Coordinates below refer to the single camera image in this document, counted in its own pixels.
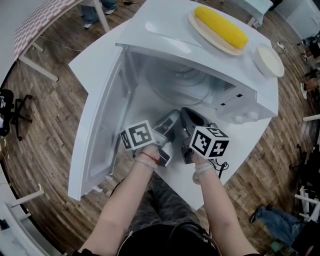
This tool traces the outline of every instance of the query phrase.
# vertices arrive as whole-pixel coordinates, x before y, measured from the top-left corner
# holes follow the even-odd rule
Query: gray pants
[[[182,222],[193,222],[200,225],[191,207],[155,172],[149,187],[132,220],[130,231],[136,232],[158,224],[176,226]]]

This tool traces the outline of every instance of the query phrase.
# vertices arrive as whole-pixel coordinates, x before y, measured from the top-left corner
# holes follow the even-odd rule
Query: parquet floor
[[[250,15],[227,0],[202,2],[222,10],[237,19],[248,22]],[[124,6],[107,17],[111,28],[131,18],[139,5]],[[77,10],[72,9],[44,33],[44,37],[58,41],[73,49],[83,50],[103,35],[101,24],[89,30],[82,28],[83,22]],[[250,242],[259,250],[266,250],[273,239],[259,223],[251,225],[248,218],[259,204],[272,202],[277,207],[292,212],[294,198],[289,188],[293,174],[289,165],[298,159],[296,144],[311,151],[317,123],[302,122],[304,116],[317,113],[313,100],[304,100],[299,82],[307,67],[295,46],[298,37],[290,26],[276,13],[265,16],[264,24],[258,29],[272,44],[284,41],[286,53],[280,57],[286,65],[285,75],[278,80],[279,115],[270,122],[260,141],[233,175],[225,188],[237,211],[238,219]],[[71,156],[79,120],[87,98],[86,91],[78,83],[68,63],[78,52],[62,48],[42,38],[37,43],[45,49],[43,53],[29,50],[28,56],[59,76],[52,82],[22,62],[14,67],[4,88],[16,97],[33,95],[26,104],[25,112],[33,123],[22,122],[23,141],[15,138],[12,128],[5,138],[5,167],[13,187],[20,197],[33,193],[41,184],[46,191],[26,207],[33,219],[51,241],[63,251],[72,253],[78,249],[93,230],[100,211],[108,200],[117,181],[129,170],[131,161],[120,155],[116,165],[116,179],[104,182],[103,193],[91,192],[80,202],[68,197],[68,180]],[[198,211],[203,225],[208,225],[203,209]]]

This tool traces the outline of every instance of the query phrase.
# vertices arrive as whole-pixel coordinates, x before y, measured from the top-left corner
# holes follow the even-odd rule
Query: yellow corn
[[[207,7],[199,6],[194,10],[194,13],[203,23],[229,44],[239,49],[243,49],[247,45],[249,41],[248,36],[235,24],[217,12]]]

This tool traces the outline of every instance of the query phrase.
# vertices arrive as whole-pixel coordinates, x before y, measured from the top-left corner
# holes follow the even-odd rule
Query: shoe
[[[265,209],[266,209],[267,211],[270,211],[273,207],[274,207],[274,206],[273,206],[271,203],[269,203],[269,204],[265,207]]]
[[[304,60],[305,64],[307,64],[307,65],[308,65],[307,55],[302,54],[302,58],[303,58],[303,60]]]
[[[106,10],[106,11],[104,12],[104,14],[106,14],[106,15],[113,14],[114,11],[115,11],[117,8],[118,8],[118,6],[117,6],[115,9],[113,9],[113,10]]]
[[[250,222],[250,223],[254,223],[254,222],[257,220],[256,215],[257,215],[257,212],[259,211],[259,209],[260,209],[261,207],[263,207],[263,206],[262,206],[262,205],[259,205],[259,206],[255,209],[254,213],[250,216],[250,218],[249,218],[249,222]]]
[[[88,28],[90,28],[93,24],[92,23],[86,23],[84,24],[84,28],[87,30]]]
[[[305,90],[305,84],[303,82],[300,83],[300,90],[302,92],[303,98],[306,100],[307,99],[307,90]]]

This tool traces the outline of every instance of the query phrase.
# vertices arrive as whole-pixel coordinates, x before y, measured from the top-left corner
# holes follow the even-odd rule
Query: hand
[[[195,151],[192,155],[192,160],[194,161],[195,165],[201,165],[208,162],[208,160],[204,159],[201,155],[199,155]]]
[[[143,147],[141,152],[144,152],[144,153],[148,154],[149,156],[159,160],[160,155],[159,155],[158,151],[159,151],[159,147],[157,145],[149,144],[149,145],[146,145],[145,147]],[[150,160],[150,157],[148,157],[145,154],[140,154],[139,156],[141,158],[146,159],[146,160]]]

